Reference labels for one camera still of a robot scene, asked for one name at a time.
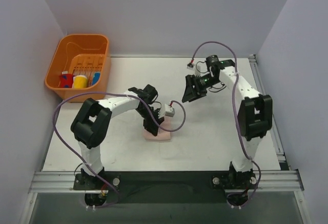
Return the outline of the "pink towel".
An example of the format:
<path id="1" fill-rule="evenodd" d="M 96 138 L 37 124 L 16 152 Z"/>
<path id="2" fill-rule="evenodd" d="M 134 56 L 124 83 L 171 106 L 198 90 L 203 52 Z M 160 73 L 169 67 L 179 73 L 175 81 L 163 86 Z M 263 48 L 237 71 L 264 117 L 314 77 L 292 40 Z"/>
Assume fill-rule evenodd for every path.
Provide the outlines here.
<path id="1" fill-rule="evenodd" d="M 172 129 L 171 118 L 168 116 L 165 116 L 164 118 L 165 119 L 161 123 L 161 126 L 167 130 L 171 130 Z M 145 140 L 148 141 L 169 141 L 171 139 L 171 132 L 164 131 L 159 128 L 157 136 L 154 136 L 153 134 L 151 134 L 150 132 L 144 129 L 143 137 Z"/>

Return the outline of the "green blue yellow towel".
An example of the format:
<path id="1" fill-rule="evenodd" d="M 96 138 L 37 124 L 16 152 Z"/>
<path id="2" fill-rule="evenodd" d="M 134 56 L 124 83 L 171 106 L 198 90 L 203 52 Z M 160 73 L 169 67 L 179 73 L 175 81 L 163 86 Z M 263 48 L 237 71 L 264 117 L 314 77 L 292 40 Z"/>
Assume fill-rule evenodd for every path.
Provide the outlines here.
<path id="1" fill-rule="evenodd" d="M 95 72 L 92 78 L 91 85 L 95 85 L 100 78 L 100 72 Z"/>

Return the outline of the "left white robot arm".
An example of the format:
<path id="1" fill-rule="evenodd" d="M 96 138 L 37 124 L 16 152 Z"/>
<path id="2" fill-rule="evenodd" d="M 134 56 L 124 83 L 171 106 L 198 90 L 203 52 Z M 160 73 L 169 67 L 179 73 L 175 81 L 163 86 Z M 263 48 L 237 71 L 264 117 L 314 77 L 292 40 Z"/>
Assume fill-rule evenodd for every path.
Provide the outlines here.
<path id="1" fill-rule="evenodd" d="M 143 118 L 143 128 L 157 136 L 157 125 L 165 120 L 159 116 L 159 108 L 151 107 L 157 96 L 157 90 L 146 85 L 143 89 L 132 87 L 122 97 L 98 101 L 88 98 L 84 101 L 71 125 L 71 131 L 78 141 L 81 156 L 86 161 L 86 165 L 81 169 L 81 178 L 90 188 L 98 189 L 104 182 L 105 169 L 100 158 L 100 144 L 107 135 L 111 118 L 129 110 L 136 110 Z"/>

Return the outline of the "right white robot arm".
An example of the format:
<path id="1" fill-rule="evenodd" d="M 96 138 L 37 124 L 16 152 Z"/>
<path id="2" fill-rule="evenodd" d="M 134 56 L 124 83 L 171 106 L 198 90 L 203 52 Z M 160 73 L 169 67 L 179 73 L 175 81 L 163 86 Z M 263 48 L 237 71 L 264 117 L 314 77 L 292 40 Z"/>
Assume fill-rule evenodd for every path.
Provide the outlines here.
<path id="1" fill-rule="evenodd" d="M 220 60 L 217 55 L 211 55 L 205 64 L 206 73 L 185 76 L 182 102 L 205 97 L 209 89 L 219 83 L 232 92 L 238 147 L 233 151 L 227 181 L 233 188 L 244 183 L 254 184 L 253 162 L 260 142 L 272 128 L 273 100 L 253 88 L 237 71 L 233 60 Z"/>

